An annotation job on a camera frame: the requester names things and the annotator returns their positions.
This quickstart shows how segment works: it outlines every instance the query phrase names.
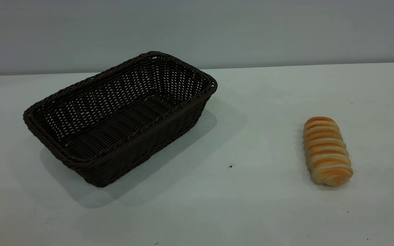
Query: table surface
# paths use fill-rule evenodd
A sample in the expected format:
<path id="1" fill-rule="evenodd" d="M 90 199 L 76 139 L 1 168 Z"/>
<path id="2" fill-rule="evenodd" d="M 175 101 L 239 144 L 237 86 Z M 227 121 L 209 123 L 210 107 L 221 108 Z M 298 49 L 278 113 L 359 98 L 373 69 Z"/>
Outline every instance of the table surface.
<path id="1" fill-rule="evenodd" d="M 0 76 L 0 245 L 394 244 L 394 64 L 205 72 L 219 89 L 197 125 L 105 188 L 22 121 L 93 73 Z M 303 123 L 318 115 L 347 145 L 343 187 L 314 184 L 305 165 Z"/>

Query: basket rim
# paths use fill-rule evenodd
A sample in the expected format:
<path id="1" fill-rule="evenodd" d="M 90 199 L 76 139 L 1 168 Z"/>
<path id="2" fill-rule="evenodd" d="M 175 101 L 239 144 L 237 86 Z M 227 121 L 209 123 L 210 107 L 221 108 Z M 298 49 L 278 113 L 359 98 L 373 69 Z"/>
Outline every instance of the basket rim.
<path id="1" fill-rule="evenodd" d="M 127 138 L 117 141 L 115 144 L 103 149 L 102 151 L 96 153 L 94 156 L 88 159 L 80 159 L 69 154 L 47 131 L 45 131 L 45 129 L 42 126 L 40 126 L 38 121 L 35 119 L 33 112 L 38 107 L 41 107 L 42 105 L 45 104 L 53 103 L 56 99 L 64 97 L 72 92 L 76 92 L 82 87 L 101 82 L 101 79 L 103 77 L 113 76 L 114 73 L 119 72 L 120 70 L 124 70 L 134 65 L 135 63 L 140 62 L 141 60 L 153 56 L 167 57 L 173 60 L 174 62 L 180 63 L 180 65 L 185 66 L 186 68 L 189 68 L 195 71 L 196 73 L 203 75 L 205 79 L 209 81 L 208 86 L 205 87 L 203 90 L 201 90 L 199 94 L 194 95 L 192 98 L 186 101 L 182 101 L 177 106 L 174 106 L 170 110 L 165 111 L 162 115 L 160 115 L 150 123 L 144 125 L 139 131 L 132 132 L 127 136 Z M 146 135 L 144 133 L 146 133 L 148 129 L 155 128 L 156 126 L 163 123 L 165 119 L 169 118 L 169 121 L 174 120 L 175 118 L 174 114 L 180 112 L 180 109 L 183 109 L 185 107 L 190 108 L 195 104 L 199 103 L 200 101 L 203 101 L 205 98 L 211 96 L 217 90 L 217 87 L 218 84 L 211 75 L 169 54 L 162 53 L 159 51 L 150 51 L 141 54 L 135 58 L 132 58 L 128 61 L 125 61 L 117 66 L 109 68 L 108 70 L 105 70 L 92 77 L 86 78 L 80 82 L 72 84 L 44 98 L 43 100 L 38 101 L 37 103 L 33 104 L 32 106 L 30 106 L 28 109 L 24 111 L 23 118 L 25 124 L 27 125 L 28 129 L 33 133 L 33 135 L 35 135 L 45 145 L 45 147 L 48 148 L 53 153 L 53 155 L 59 160 L 61 160 L 65 165 L 70 165 L 71 168 L 83 168 L 83 169 L 89 167 L 92 168 L 96 164 L 101 163 L 112 157 L 117 151 L 122 151 L 127 146 L 139 140 L 141 137 L 144 137 Z"/>

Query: basket weave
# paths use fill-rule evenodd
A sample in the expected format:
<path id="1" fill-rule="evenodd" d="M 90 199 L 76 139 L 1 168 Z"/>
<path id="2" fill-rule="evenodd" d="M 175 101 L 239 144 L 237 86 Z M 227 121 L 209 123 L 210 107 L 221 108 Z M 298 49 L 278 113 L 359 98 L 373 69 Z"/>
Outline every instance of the basket weave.
<path id="1" fill-rule="evenodd" d="M 153 51 L 35 103 L 24 121 L 64 165 L 105 187 L 189 131 L 216 90 L 210 75 Z"/>

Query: striped bread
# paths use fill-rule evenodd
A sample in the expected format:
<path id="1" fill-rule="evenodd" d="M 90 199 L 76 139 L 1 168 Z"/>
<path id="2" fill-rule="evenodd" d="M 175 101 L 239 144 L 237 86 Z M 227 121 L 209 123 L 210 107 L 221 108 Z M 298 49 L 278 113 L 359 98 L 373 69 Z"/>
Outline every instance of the striped bread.
<path id="1" fill-rule="evenodd" d="M 340 186 L 354 174 L 349 153 L 335 121 L 327 117 L 309 119 L 303 130 L 306 160 L 317 184 Z"/>

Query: gray wall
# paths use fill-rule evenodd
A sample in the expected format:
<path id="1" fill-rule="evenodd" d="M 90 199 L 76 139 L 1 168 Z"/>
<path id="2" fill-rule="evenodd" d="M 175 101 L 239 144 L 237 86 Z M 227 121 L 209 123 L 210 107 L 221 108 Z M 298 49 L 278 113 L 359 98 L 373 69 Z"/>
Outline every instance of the gray wall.
<path id="1" fill-rule="evenodd" d="M 0 74 L 394 61 L 394 0 L 0 0 Z"/>

